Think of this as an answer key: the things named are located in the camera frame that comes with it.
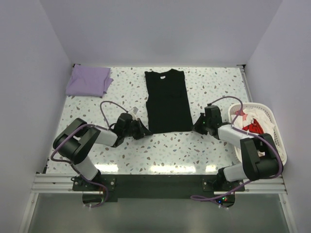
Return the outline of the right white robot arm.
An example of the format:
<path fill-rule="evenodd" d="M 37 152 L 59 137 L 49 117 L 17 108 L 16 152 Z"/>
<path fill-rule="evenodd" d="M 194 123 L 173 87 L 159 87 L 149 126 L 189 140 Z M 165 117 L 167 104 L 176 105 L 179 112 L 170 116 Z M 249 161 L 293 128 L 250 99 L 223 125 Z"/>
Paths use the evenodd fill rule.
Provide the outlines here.
<path fill-rule="evenodd" d="M 218 170 L 214 188 L 227 191 L 235 181 L 248 179 L 257 181 L 278 177 L 284 169 L 272 136 L 268 133 L 248 133 L 223 122 L 221 111 L 216 105 L 208 105 L 194 124 L 194 131 L 209 134 L 241 150 L 242 161 Z"/>

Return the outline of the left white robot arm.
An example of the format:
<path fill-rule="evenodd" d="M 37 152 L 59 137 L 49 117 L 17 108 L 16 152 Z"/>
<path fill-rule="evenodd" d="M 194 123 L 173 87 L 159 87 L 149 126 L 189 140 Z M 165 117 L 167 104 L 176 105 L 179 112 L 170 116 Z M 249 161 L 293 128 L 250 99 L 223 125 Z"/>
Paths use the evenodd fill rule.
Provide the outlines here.
<path fill-rule="evenodd" d="M 152 134 L 140 118 L 135 118 L 130 113 L 122 113 L 117 122 L 107 129 L 88 124 L 77 118 L 54 140 L 52 145 L 54 152 L 51 155 L 51 160 L 68 163 L 84 180 L 85 187 L 89 190 L 96 190 L 104 182 L 100 178 L 101 172 L 88 157 L 93 145 L 101 144 L 116 148 L 127 137 L 139 140 Z"/>

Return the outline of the black t shirt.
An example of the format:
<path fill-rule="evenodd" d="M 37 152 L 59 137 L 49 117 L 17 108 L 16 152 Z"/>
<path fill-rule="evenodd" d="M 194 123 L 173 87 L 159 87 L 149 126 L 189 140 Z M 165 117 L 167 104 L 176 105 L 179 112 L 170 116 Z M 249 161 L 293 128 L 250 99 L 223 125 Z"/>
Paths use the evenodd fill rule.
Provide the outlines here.
<path fill-rule="evenodd" d="M 149 130 L 152 133 L 190 132 L 193 122 L 184 72 L 146 71 L 145 80 Z"/>

